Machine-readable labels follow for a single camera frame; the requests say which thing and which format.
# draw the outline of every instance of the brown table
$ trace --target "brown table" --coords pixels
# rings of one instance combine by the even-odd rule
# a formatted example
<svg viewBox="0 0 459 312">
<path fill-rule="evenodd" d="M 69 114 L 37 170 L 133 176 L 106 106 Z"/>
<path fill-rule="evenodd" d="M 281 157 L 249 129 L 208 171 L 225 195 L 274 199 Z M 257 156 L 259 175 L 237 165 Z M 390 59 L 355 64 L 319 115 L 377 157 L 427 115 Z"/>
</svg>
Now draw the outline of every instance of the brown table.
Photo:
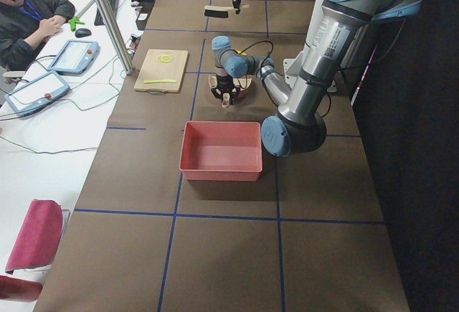
<svg viewBox="0 0 459 312">
<path fill-rule="evenodd" d="M 134 64 L 148 49 L 188 50 L 181 92 L 135 92 L 138 71 L 126 78 L 36 312 L 409 310 L 344 94 L 317 151 L 264 151 L 256 182 L 182 178 L 185 122 L 275 112 L 257 83 L 219 106 L 212 38 L 238 49 L 269 39 L 278 66 L 303 47 L 314 0 L 243 1 L 240 15 L 207 19 L 204 5 L 230 0 L 157 0 Z"/>
</svg>

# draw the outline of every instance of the tablet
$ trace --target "tablet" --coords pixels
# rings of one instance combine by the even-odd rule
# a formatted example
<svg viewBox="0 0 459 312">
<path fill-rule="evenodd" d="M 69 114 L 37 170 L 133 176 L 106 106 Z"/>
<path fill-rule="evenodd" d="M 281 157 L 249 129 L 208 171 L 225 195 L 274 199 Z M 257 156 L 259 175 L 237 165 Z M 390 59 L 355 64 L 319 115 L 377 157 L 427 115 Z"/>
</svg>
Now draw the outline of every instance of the tablet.
<svg viewBox="0 0 459 312">
<path fill-rule="evenodd" d="M 56 72 L 50 71 L 5 95 L 5 100 L 15 113 L 26 116 L 40 111 L 69 90 L 70 86 Z"/>
<path fill-rule="evenodd" d="M 69 39 L 48 69 L 61 74 L 80 75 L 89 67 L 98 51 L 97 42 Z"/>
</svg>

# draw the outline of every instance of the white desk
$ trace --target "white desk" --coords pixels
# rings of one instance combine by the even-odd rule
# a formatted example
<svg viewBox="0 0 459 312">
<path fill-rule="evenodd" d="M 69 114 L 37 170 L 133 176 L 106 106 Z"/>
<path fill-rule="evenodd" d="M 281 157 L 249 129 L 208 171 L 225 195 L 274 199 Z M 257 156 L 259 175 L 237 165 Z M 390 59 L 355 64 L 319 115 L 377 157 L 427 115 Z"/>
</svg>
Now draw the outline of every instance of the white desk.
<svg viewBox="0 0 459 312">
<path fill-rule="evenodd" d="M 78 13 L 89 0 L 72 2 Z M 35 151 L 56 152 L 99 146 L 107 119 L 115 105 L 117 89 L 121 89 L 125 74 L 119 60 L 113 63 L 116 53 L 105 27 L 93 25 L 95 13 L 94 4 L 80 18 L 86 24 L 79 24 L 77 28 L 91 29 L 93 34 L 84 39 L 99 43 L 99 55 L 84 75 L 65 77 L 72 90 L 64 99 L 73 100 L 82 109 L 109 101 L 86 111 L 79 110 L 70 101 L 57 101 L 29 117 L 0 120 L 0 128 L 3 128 L 0 136 Z M 135 19 L 130 0 L 119 0 L 117 20 L 126 42 L 131 34 L 141 34 L 136 28 Z M 51 38 L 39 57 L 57 54 L 68 39 L 74 38 L 70 25 L 64 25 L 63 32 Z M 46 67 L 51 61 L 43 59 L 41 63 Z M 34 63 L 24 79 L 32 80 L 44 73 L 43 67 Z M 13 110 L 5 103 L 0 109 L 0 119 L 14 117 L 16 115 Z M 30 202 L 33 199 L 53 199 L 62 208 L 72 211 L 94 155 L 95 150 L 35 154 L 0 138 L 0 275 L 6 275 L 4 268 Z M 26 273 L 21 270 L 14 273 L 14 277 L 38 281 L 44 281 L 45 276 L 40 272 Z M 0 301 L 0 311 L 25 312 L 33 308 L 34 303 Z"/>
</svg>

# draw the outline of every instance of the black mouse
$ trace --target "black mouse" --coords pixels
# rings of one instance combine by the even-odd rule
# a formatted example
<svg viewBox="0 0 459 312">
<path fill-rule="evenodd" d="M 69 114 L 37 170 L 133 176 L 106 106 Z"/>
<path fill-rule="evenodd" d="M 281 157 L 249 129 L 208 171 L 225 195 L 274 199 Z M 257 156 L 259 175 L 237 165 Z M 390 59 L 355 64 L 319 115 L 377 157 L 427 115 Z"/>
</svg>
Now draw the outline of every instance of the black mouse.
<svg viewBox="0 0 459 312">
<path fill-rule="evenodd" d="M 77 38 L 81 38 L 81 37 L 86 37 L 86 36 L 90 36 L 91 35 L 91 30 L 89 29 L 78 29 L 77 31 L 75 31 L 75 37 Z"/>
</svg>

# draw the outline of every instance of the black curtain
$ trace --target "black curtain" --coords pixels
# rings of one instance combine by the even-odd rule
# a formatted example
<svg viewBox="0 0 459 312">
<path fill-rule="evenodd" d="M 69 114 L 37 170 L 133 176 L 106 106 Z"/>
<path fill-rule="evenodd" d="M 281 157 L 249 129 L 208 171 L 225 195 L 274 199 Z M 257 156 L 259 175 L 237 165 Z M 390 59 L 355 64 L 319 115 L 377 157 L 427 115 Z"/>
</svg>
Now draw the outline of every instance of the black curtain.
<svg viewBox="0 0 459 312">
<path fill-rule="evenodd" d="M 424 0 L 354 103 L 413 312 L 459 311 L 458 24 L 458 0 Z M 399 26 L 381 27 L 376 57 Z"/>
</svg>

